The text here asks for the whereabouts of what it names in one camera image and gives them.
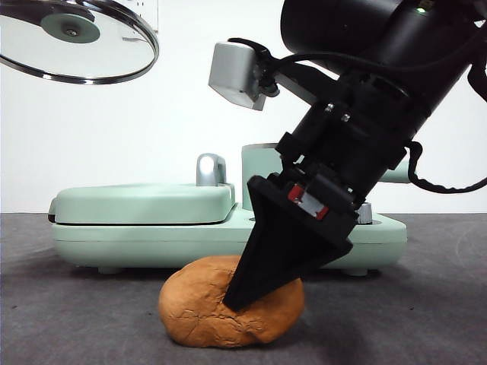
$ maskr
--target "gray felt mat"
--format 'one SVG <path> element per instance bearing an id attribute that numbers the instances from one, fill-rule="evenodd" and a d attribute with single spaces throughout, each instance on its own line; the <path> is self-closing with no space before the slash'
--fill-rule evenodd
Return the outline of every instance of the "gray felt mat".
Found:
<path id="1" fill-rule="evenodd" d="M 305 278 L 275 343 L 183 348 L 159 322 L 171 270 L 103 276 L 54 252 L 44 214 L 2 215 L 2 364 L 487 364 L 487 214 L 391 215 L 409 244 L 367 278 Z"/>

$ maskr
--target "white wall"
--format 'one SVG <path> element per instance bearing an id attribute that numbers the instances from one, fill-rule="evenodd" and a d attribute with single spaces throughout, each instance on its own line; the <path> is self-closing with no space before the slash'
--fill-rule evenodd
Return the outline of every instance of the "white wall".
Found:
<path id="1" fill-rule="evenodd" d="M 125 84 L 60 84 L 2 66 L 2 211 L 45 212 L 73 186 L 191 182 L 203 152 L 227 160 L 240 190 L 240 147 L 278 141 L 307 105 L 288 92 L 261 113 L 230 104 L 207 87 L 213 46 L 246 37 L 285 56 L 282 3 L 160 0 L 161 58 Z M 462 80 L 417 136 L 424 177 L 464 186 L 487 174 L 486 112 Z M 369 200 L 382 212 L 487 212 L 487 189 L 445 196 L 380 184 Z"/>

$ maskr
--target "dough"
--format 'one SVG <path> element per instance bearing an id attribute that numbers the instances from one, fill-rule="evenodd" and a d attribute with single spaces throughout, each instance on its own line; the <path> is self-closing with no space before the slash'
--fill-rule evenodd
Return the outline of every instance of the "dough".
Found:
<path id="1" fill-rule="evenodd" d="M 159 315 L 179 344 L 234 348 L 274 341 L 296 322 L 304 308 L 301 279 L 234 312 L 222 303 L 240 256 L 196 260 L 164 283 Z"/>

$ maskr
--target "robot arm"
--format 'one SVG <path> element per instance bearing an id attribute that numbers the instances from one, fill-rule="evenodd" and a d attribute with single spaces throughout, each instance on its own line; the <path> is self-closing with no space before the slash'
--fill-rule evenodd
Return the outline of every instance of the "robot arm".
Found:
<path id="1" fill-rule="evenodd" d="M 487 100 L 487 27 L 474 24 L 484 18 L 482 4 L 286 0 L 282 37 L 294 55 L 275 59 L 242 39 L 216 46 L 210 85 L 231 102 L 262 109 L 280 84 L 311 105 L 276 147 L 282 173 L 248 182 L 256 225 L 224 299 L 229 307 L 240 309 L 348 253 L 355 211 L 406 147 L 409 177 L 423 189 L 467 192 L 487 184 L 446 189 L 418 179 L 421 148 L 412 142 L 469 65 L 469 82 Z M 239 56 L 228 57 L 232 45 Z M 339 79 L 296 63 L 303 60 Z"/>

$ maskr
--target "silver handle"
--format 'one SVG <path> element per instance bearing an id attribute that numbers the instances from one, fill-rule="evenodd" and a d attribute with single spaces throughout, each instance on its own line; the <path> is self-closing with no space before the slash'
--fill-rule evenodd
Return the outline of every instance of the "silver handle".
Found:
<path id="1" fill-rule="evenodd" d="M 217 154 L 201 154 L 196 163 L 196 186 L 218 186 L 227 182 L 227 167 Z"/>

